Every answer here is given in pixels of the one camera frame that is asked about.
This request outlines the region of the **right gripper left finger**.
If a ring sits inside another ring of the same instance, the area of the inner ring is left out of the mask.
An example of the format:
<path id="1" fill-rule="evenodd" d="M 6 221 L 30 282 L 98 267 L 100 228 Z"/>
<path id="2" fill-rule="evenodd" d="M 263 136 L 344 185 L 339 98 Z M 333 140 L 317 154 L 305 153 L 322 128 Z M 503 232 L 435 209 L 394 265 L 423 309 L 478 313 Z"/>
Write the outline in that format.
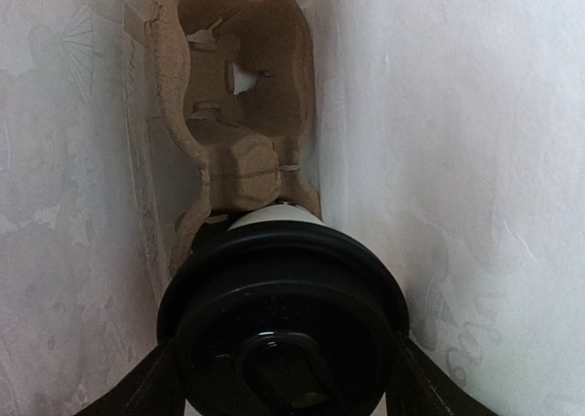
<path id="1" fill-rule="evenodd" d="M 186 399 L 177 376 L 174 341 L 158 344 L 115 387 L 79 416 L 181 416 Z"/>

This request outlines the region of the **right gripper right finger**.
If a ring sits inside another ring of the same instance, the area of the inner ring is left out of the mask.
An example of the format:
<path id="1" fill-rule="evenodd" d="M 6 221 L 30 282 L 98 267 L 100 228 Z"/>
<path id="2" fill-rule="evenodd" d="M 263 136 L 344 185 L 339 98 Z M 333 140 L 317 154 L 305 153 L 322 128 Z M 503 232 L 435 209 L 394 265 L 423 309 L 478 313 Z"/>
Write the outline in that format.
<path id="1" fill-rule="evenodd" d="M 398 334 L 390 382 L 387 415 L 496 416 L 459 388 L 407 336 Z"/>

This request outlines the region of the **white paper takeout bag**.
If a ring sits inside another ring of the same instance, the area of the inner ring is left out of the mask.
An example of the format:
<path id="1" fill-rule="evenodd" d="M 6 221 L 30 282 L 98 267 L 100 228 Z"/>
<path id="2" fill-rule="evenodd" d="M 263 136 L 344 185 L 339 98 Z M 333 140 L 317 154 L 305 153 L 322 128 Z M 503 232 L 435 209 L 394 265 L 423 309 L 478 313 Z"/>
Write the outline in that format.
<path id="1" fill-rule="evenodd" d="M 324 221 L 412 337 L 501 415 L 584 412 L 584 0 L 297 0 Z M 195 198 L 130 17 L 1 0 L 1 412 L 72 415 L 154 346 Z"/>

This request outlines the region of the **brown cardboard cup carrier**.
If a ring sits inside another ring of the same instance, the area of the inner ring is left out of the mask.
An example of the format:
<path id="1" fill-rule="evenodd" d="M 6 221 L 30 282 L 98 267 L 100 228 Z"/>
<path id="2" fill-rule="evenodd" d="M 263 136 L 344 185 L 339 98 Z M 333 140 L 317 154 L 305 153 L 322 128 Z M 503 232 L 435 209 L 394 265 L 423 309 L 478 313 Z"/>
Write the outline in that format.
<path id="1" fill-rule="evenodd" d="M 199 184 L 169 271 L 214 213 L 283 200 L 319 215 L 318 192 L 300 167 L 315 88 L 313 39 L 296 0 L 154 0 L 152 11 L 161 119 Z"/>

